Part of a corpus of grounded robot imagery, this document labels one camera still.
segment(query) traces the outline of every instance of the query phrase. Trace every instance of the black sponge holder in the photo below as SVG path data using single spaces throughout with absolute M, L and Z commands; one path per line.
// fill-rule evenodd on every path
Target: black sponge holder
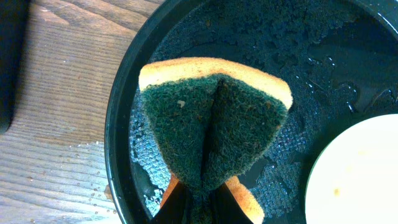
M 226 184 L 210 194 L 211 216 L 214 224 L 252 224 L 235 201 Z M 179 182 L 159 213 L 150 221 L 150 224 L 191 223 L 190 208 L 192 194 Z

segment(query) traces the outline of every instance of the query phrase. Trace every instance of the folded sponge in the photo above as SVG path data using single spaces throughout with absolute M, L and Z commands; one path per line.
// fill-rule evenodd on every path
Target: folded sponge
M 208 194 L 263 155 L 293 100 L 284 81 L 217 58 L 146 65 L 139 87 L 166 164 L 203 211 L 195 223 L 209 222 Z

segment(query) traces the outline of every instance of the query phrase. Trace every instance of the black tray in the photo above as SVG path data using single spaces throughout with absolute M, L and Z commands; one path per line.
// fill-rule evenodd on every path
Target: black tray
M 267 223 L 305 223 L 305 187 L 320 151 L 357 122 L 398 113 L 397 6 L 394 0 L 166 1 L 129 47 L 109 100 L 106 163 L 122 221 L 146 223 L 170 177 L 141 112 L 139 70 L 204 56 L 289 83 L 295 103 L 287 125 L 239 179 L 263 205 Z

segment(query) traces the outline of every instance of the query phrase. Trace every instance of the black object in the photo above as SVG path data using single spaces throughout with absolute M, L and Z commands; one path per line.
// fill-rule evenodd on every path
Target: black object
M 179 182 L 162 209 L 150 221 L 150 224 L 190 223 L 191 197 L 192 194 L 189 190 Z M 214 190 L 210 194 L 210 200 L 214 224 L 252 224 L 235 201 L 226 184 Z
M 136 171 L 131 169 L 129 149 L 129 119 L 139 70 L 148 62 L 171 28 L 203 2 L 205 1 L 164 2 L 136 35 L 116 75 L 106 116 L 105 156 L 109 184 L 123 223 L 148 223 L 150 219 L 146 207 L 140 202 L 137 187 L 140 181 L 132 177 Z M 380 21 L 398 39 L 398 11 L 395 10 L 398 3 L 395 0 L 353 2 Z
M 179 182 L 159 213 L 150 221 L 151 224 L 163 223 L 189 223 L 189 190 Z
M 0 1 L 0 134 L 12 119 L 28 11 L 28 0 Z

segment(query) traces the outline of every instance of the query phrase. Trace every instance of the wooden table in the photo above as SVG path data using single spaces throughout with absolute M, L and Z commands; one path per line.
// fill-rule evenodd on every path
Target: wooden table
M 162 1 L 32 1 L 16 113 L 0 136 L 0 223 L 120 223 L 106 189 L 106 107 Z

